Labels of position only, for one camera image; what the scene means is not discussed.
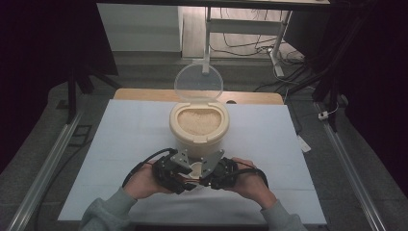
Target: metal bracket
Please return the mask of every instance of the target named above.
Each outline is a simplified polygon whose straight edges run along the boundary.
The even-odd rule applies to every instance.
[[[186,169],[190,169],[190,162],[189,162],[189,157],[187,156],[186,153],[184,152],[178,152],[174,156],[171,157],[171,162],[184,167]]]
[[[220,149],[219,151],[202,158],[202,166],[201,166],[201,178],[205,178],[214,171],[216,168],[219,160],[221,159],[222,155],[224,155],[225,151]]]

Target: metal frame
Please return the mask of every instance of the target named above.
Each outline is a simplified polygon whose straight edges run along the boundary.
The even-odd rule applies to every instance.
[[[30,189],[27,191],[23,201],[17,209],[17,212],[14,214],[12,222],[7,228],[8,231],[25,229],[31,215],[35,211],[41,197],[45,193],[45,189],[51,180],[51,176],[54,173],[58,162],[64,154],[69,139],[71,138],[79,120],[84,114],[85,108],[87,107],[88,98],[89,97],[87,95],[83,95],[80,98],[77,114],[72,119],[70,124],[66,124],[64,126],[62,132],[58,136],[57,141],[49,152],[48,157],[42,165],[36,179],[34,180]]]
[[[273,64],[276,76],[284,77],[282,67],[277,57],[279,47],[285,35],[289,18],[292,12],[286,12],[282,21],[254,21],[254,20],[237,20],[237,19],[211,19],[211,7],[207,8],[207,17],[205,20],[205,45],[203,58],[203,74],[209,73],[210,65],[210,35],[211,33],[227,34],[245,34],[245,35],[265,35],[276,36],[275,44],[271,52],[268,52]]]
[[[318,103],[315,103],[317,111],[320,113],[320,108]],[[340,139],[338,133],[334,132],[327,121],[323,122],[324,130],[327,133],[327,137],[333,145],[334,150],[339,158],[340,164],[342,165],[345,175],[348,178],[348,182],[354,190],[357,199],[360,201],[364,213],[366,214],[367,220],[371,226],[372,230],[375,231],[386,231],[380,214],[378,213],[375,204],[373,203],[369,192],[363,184],[353,162],[351,161],[347,150],[345,149],[342,140]]]
[[[98,0],[97,3],[156,5],[156,6],[190,6],[215,8],[240,8],[260,10],[331,12],[343,10],[359,10],[364,8],[370,0],[353,1],[350,5],[340,2],[330,4],[274,2],[265,0]]]

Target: wooden board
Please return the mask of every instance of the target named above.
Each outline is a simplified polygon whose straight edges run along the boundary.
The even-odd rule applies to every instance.
[[[181,101],[174,90],[150,89],[119,89],[116,91],[114,99],[165,102]],[[221,103],[226,103],[229,100],[233,100],[237,104],[283,105],[282,96],[278,93],[224,91],[218,99]]]

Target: aluminum rail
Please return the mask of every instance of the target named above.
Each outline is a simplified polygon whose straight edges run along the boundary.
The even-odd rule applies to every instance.
[[[317,103],[315,103],[317,111],[320,113],[320,108]],[[384,222],[382,221],[377,208],[375,207],[369,192],[364,186],[354,164],[352,163],[342,140],[339,135],[331,129],[329,123],[325,120],[323,122],[324,129],[327,133],[329,140],[331,141],[336,154],[339,158],[340,163],[344,169],[345,175],[348,178],[348,182],[354,190],[357,199],[360,201],[363,211],[366,214],[367,220],[374,231],[386,231]]]
[[[40,201],[45,189],[57,167],[58,162],[64,154],[65,148],[75,131],[75,128],[84,114],[85,108],[87,106],[89,97],[87,95],[82,95],[78,104],[78,111],[76,116],[72,119],[70,124],[66,124],[57,138],[54,146],[48,154],[47,159],[42,165],[39,173],[31,185],[30,189],[27,191],[23,201],[14,214],[12,222],[9,224],[7,231],[22,231],[25,229],[31,215],[35,211],[38,202]]]

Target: white surface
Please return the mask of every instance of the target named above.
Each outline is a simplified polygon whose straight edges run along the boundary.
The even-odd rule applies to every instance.
[[[181,51],[183,14],[179,7],[97,6],[113,51]]]
[[[168,116],[175,103],[111,100],[64,204],[59,220],[80,220],[91,202],[108,199],[130,169],[173,147]],[[228,158],[250,159],[267,176],[289,213],[304,223],[326,223],[286,106],[226,105],[230,129],[221,142]],[[233,192],[202,188],[140,200],[132,221],[155,224],[262,224],[255,202]]]
[[[302,139],[299,135],[297,135],[297,139],[299,140],[300,149],[302,149],[303,153],[312,150],[309,144],[307,144],[307,142],[304,139]]]

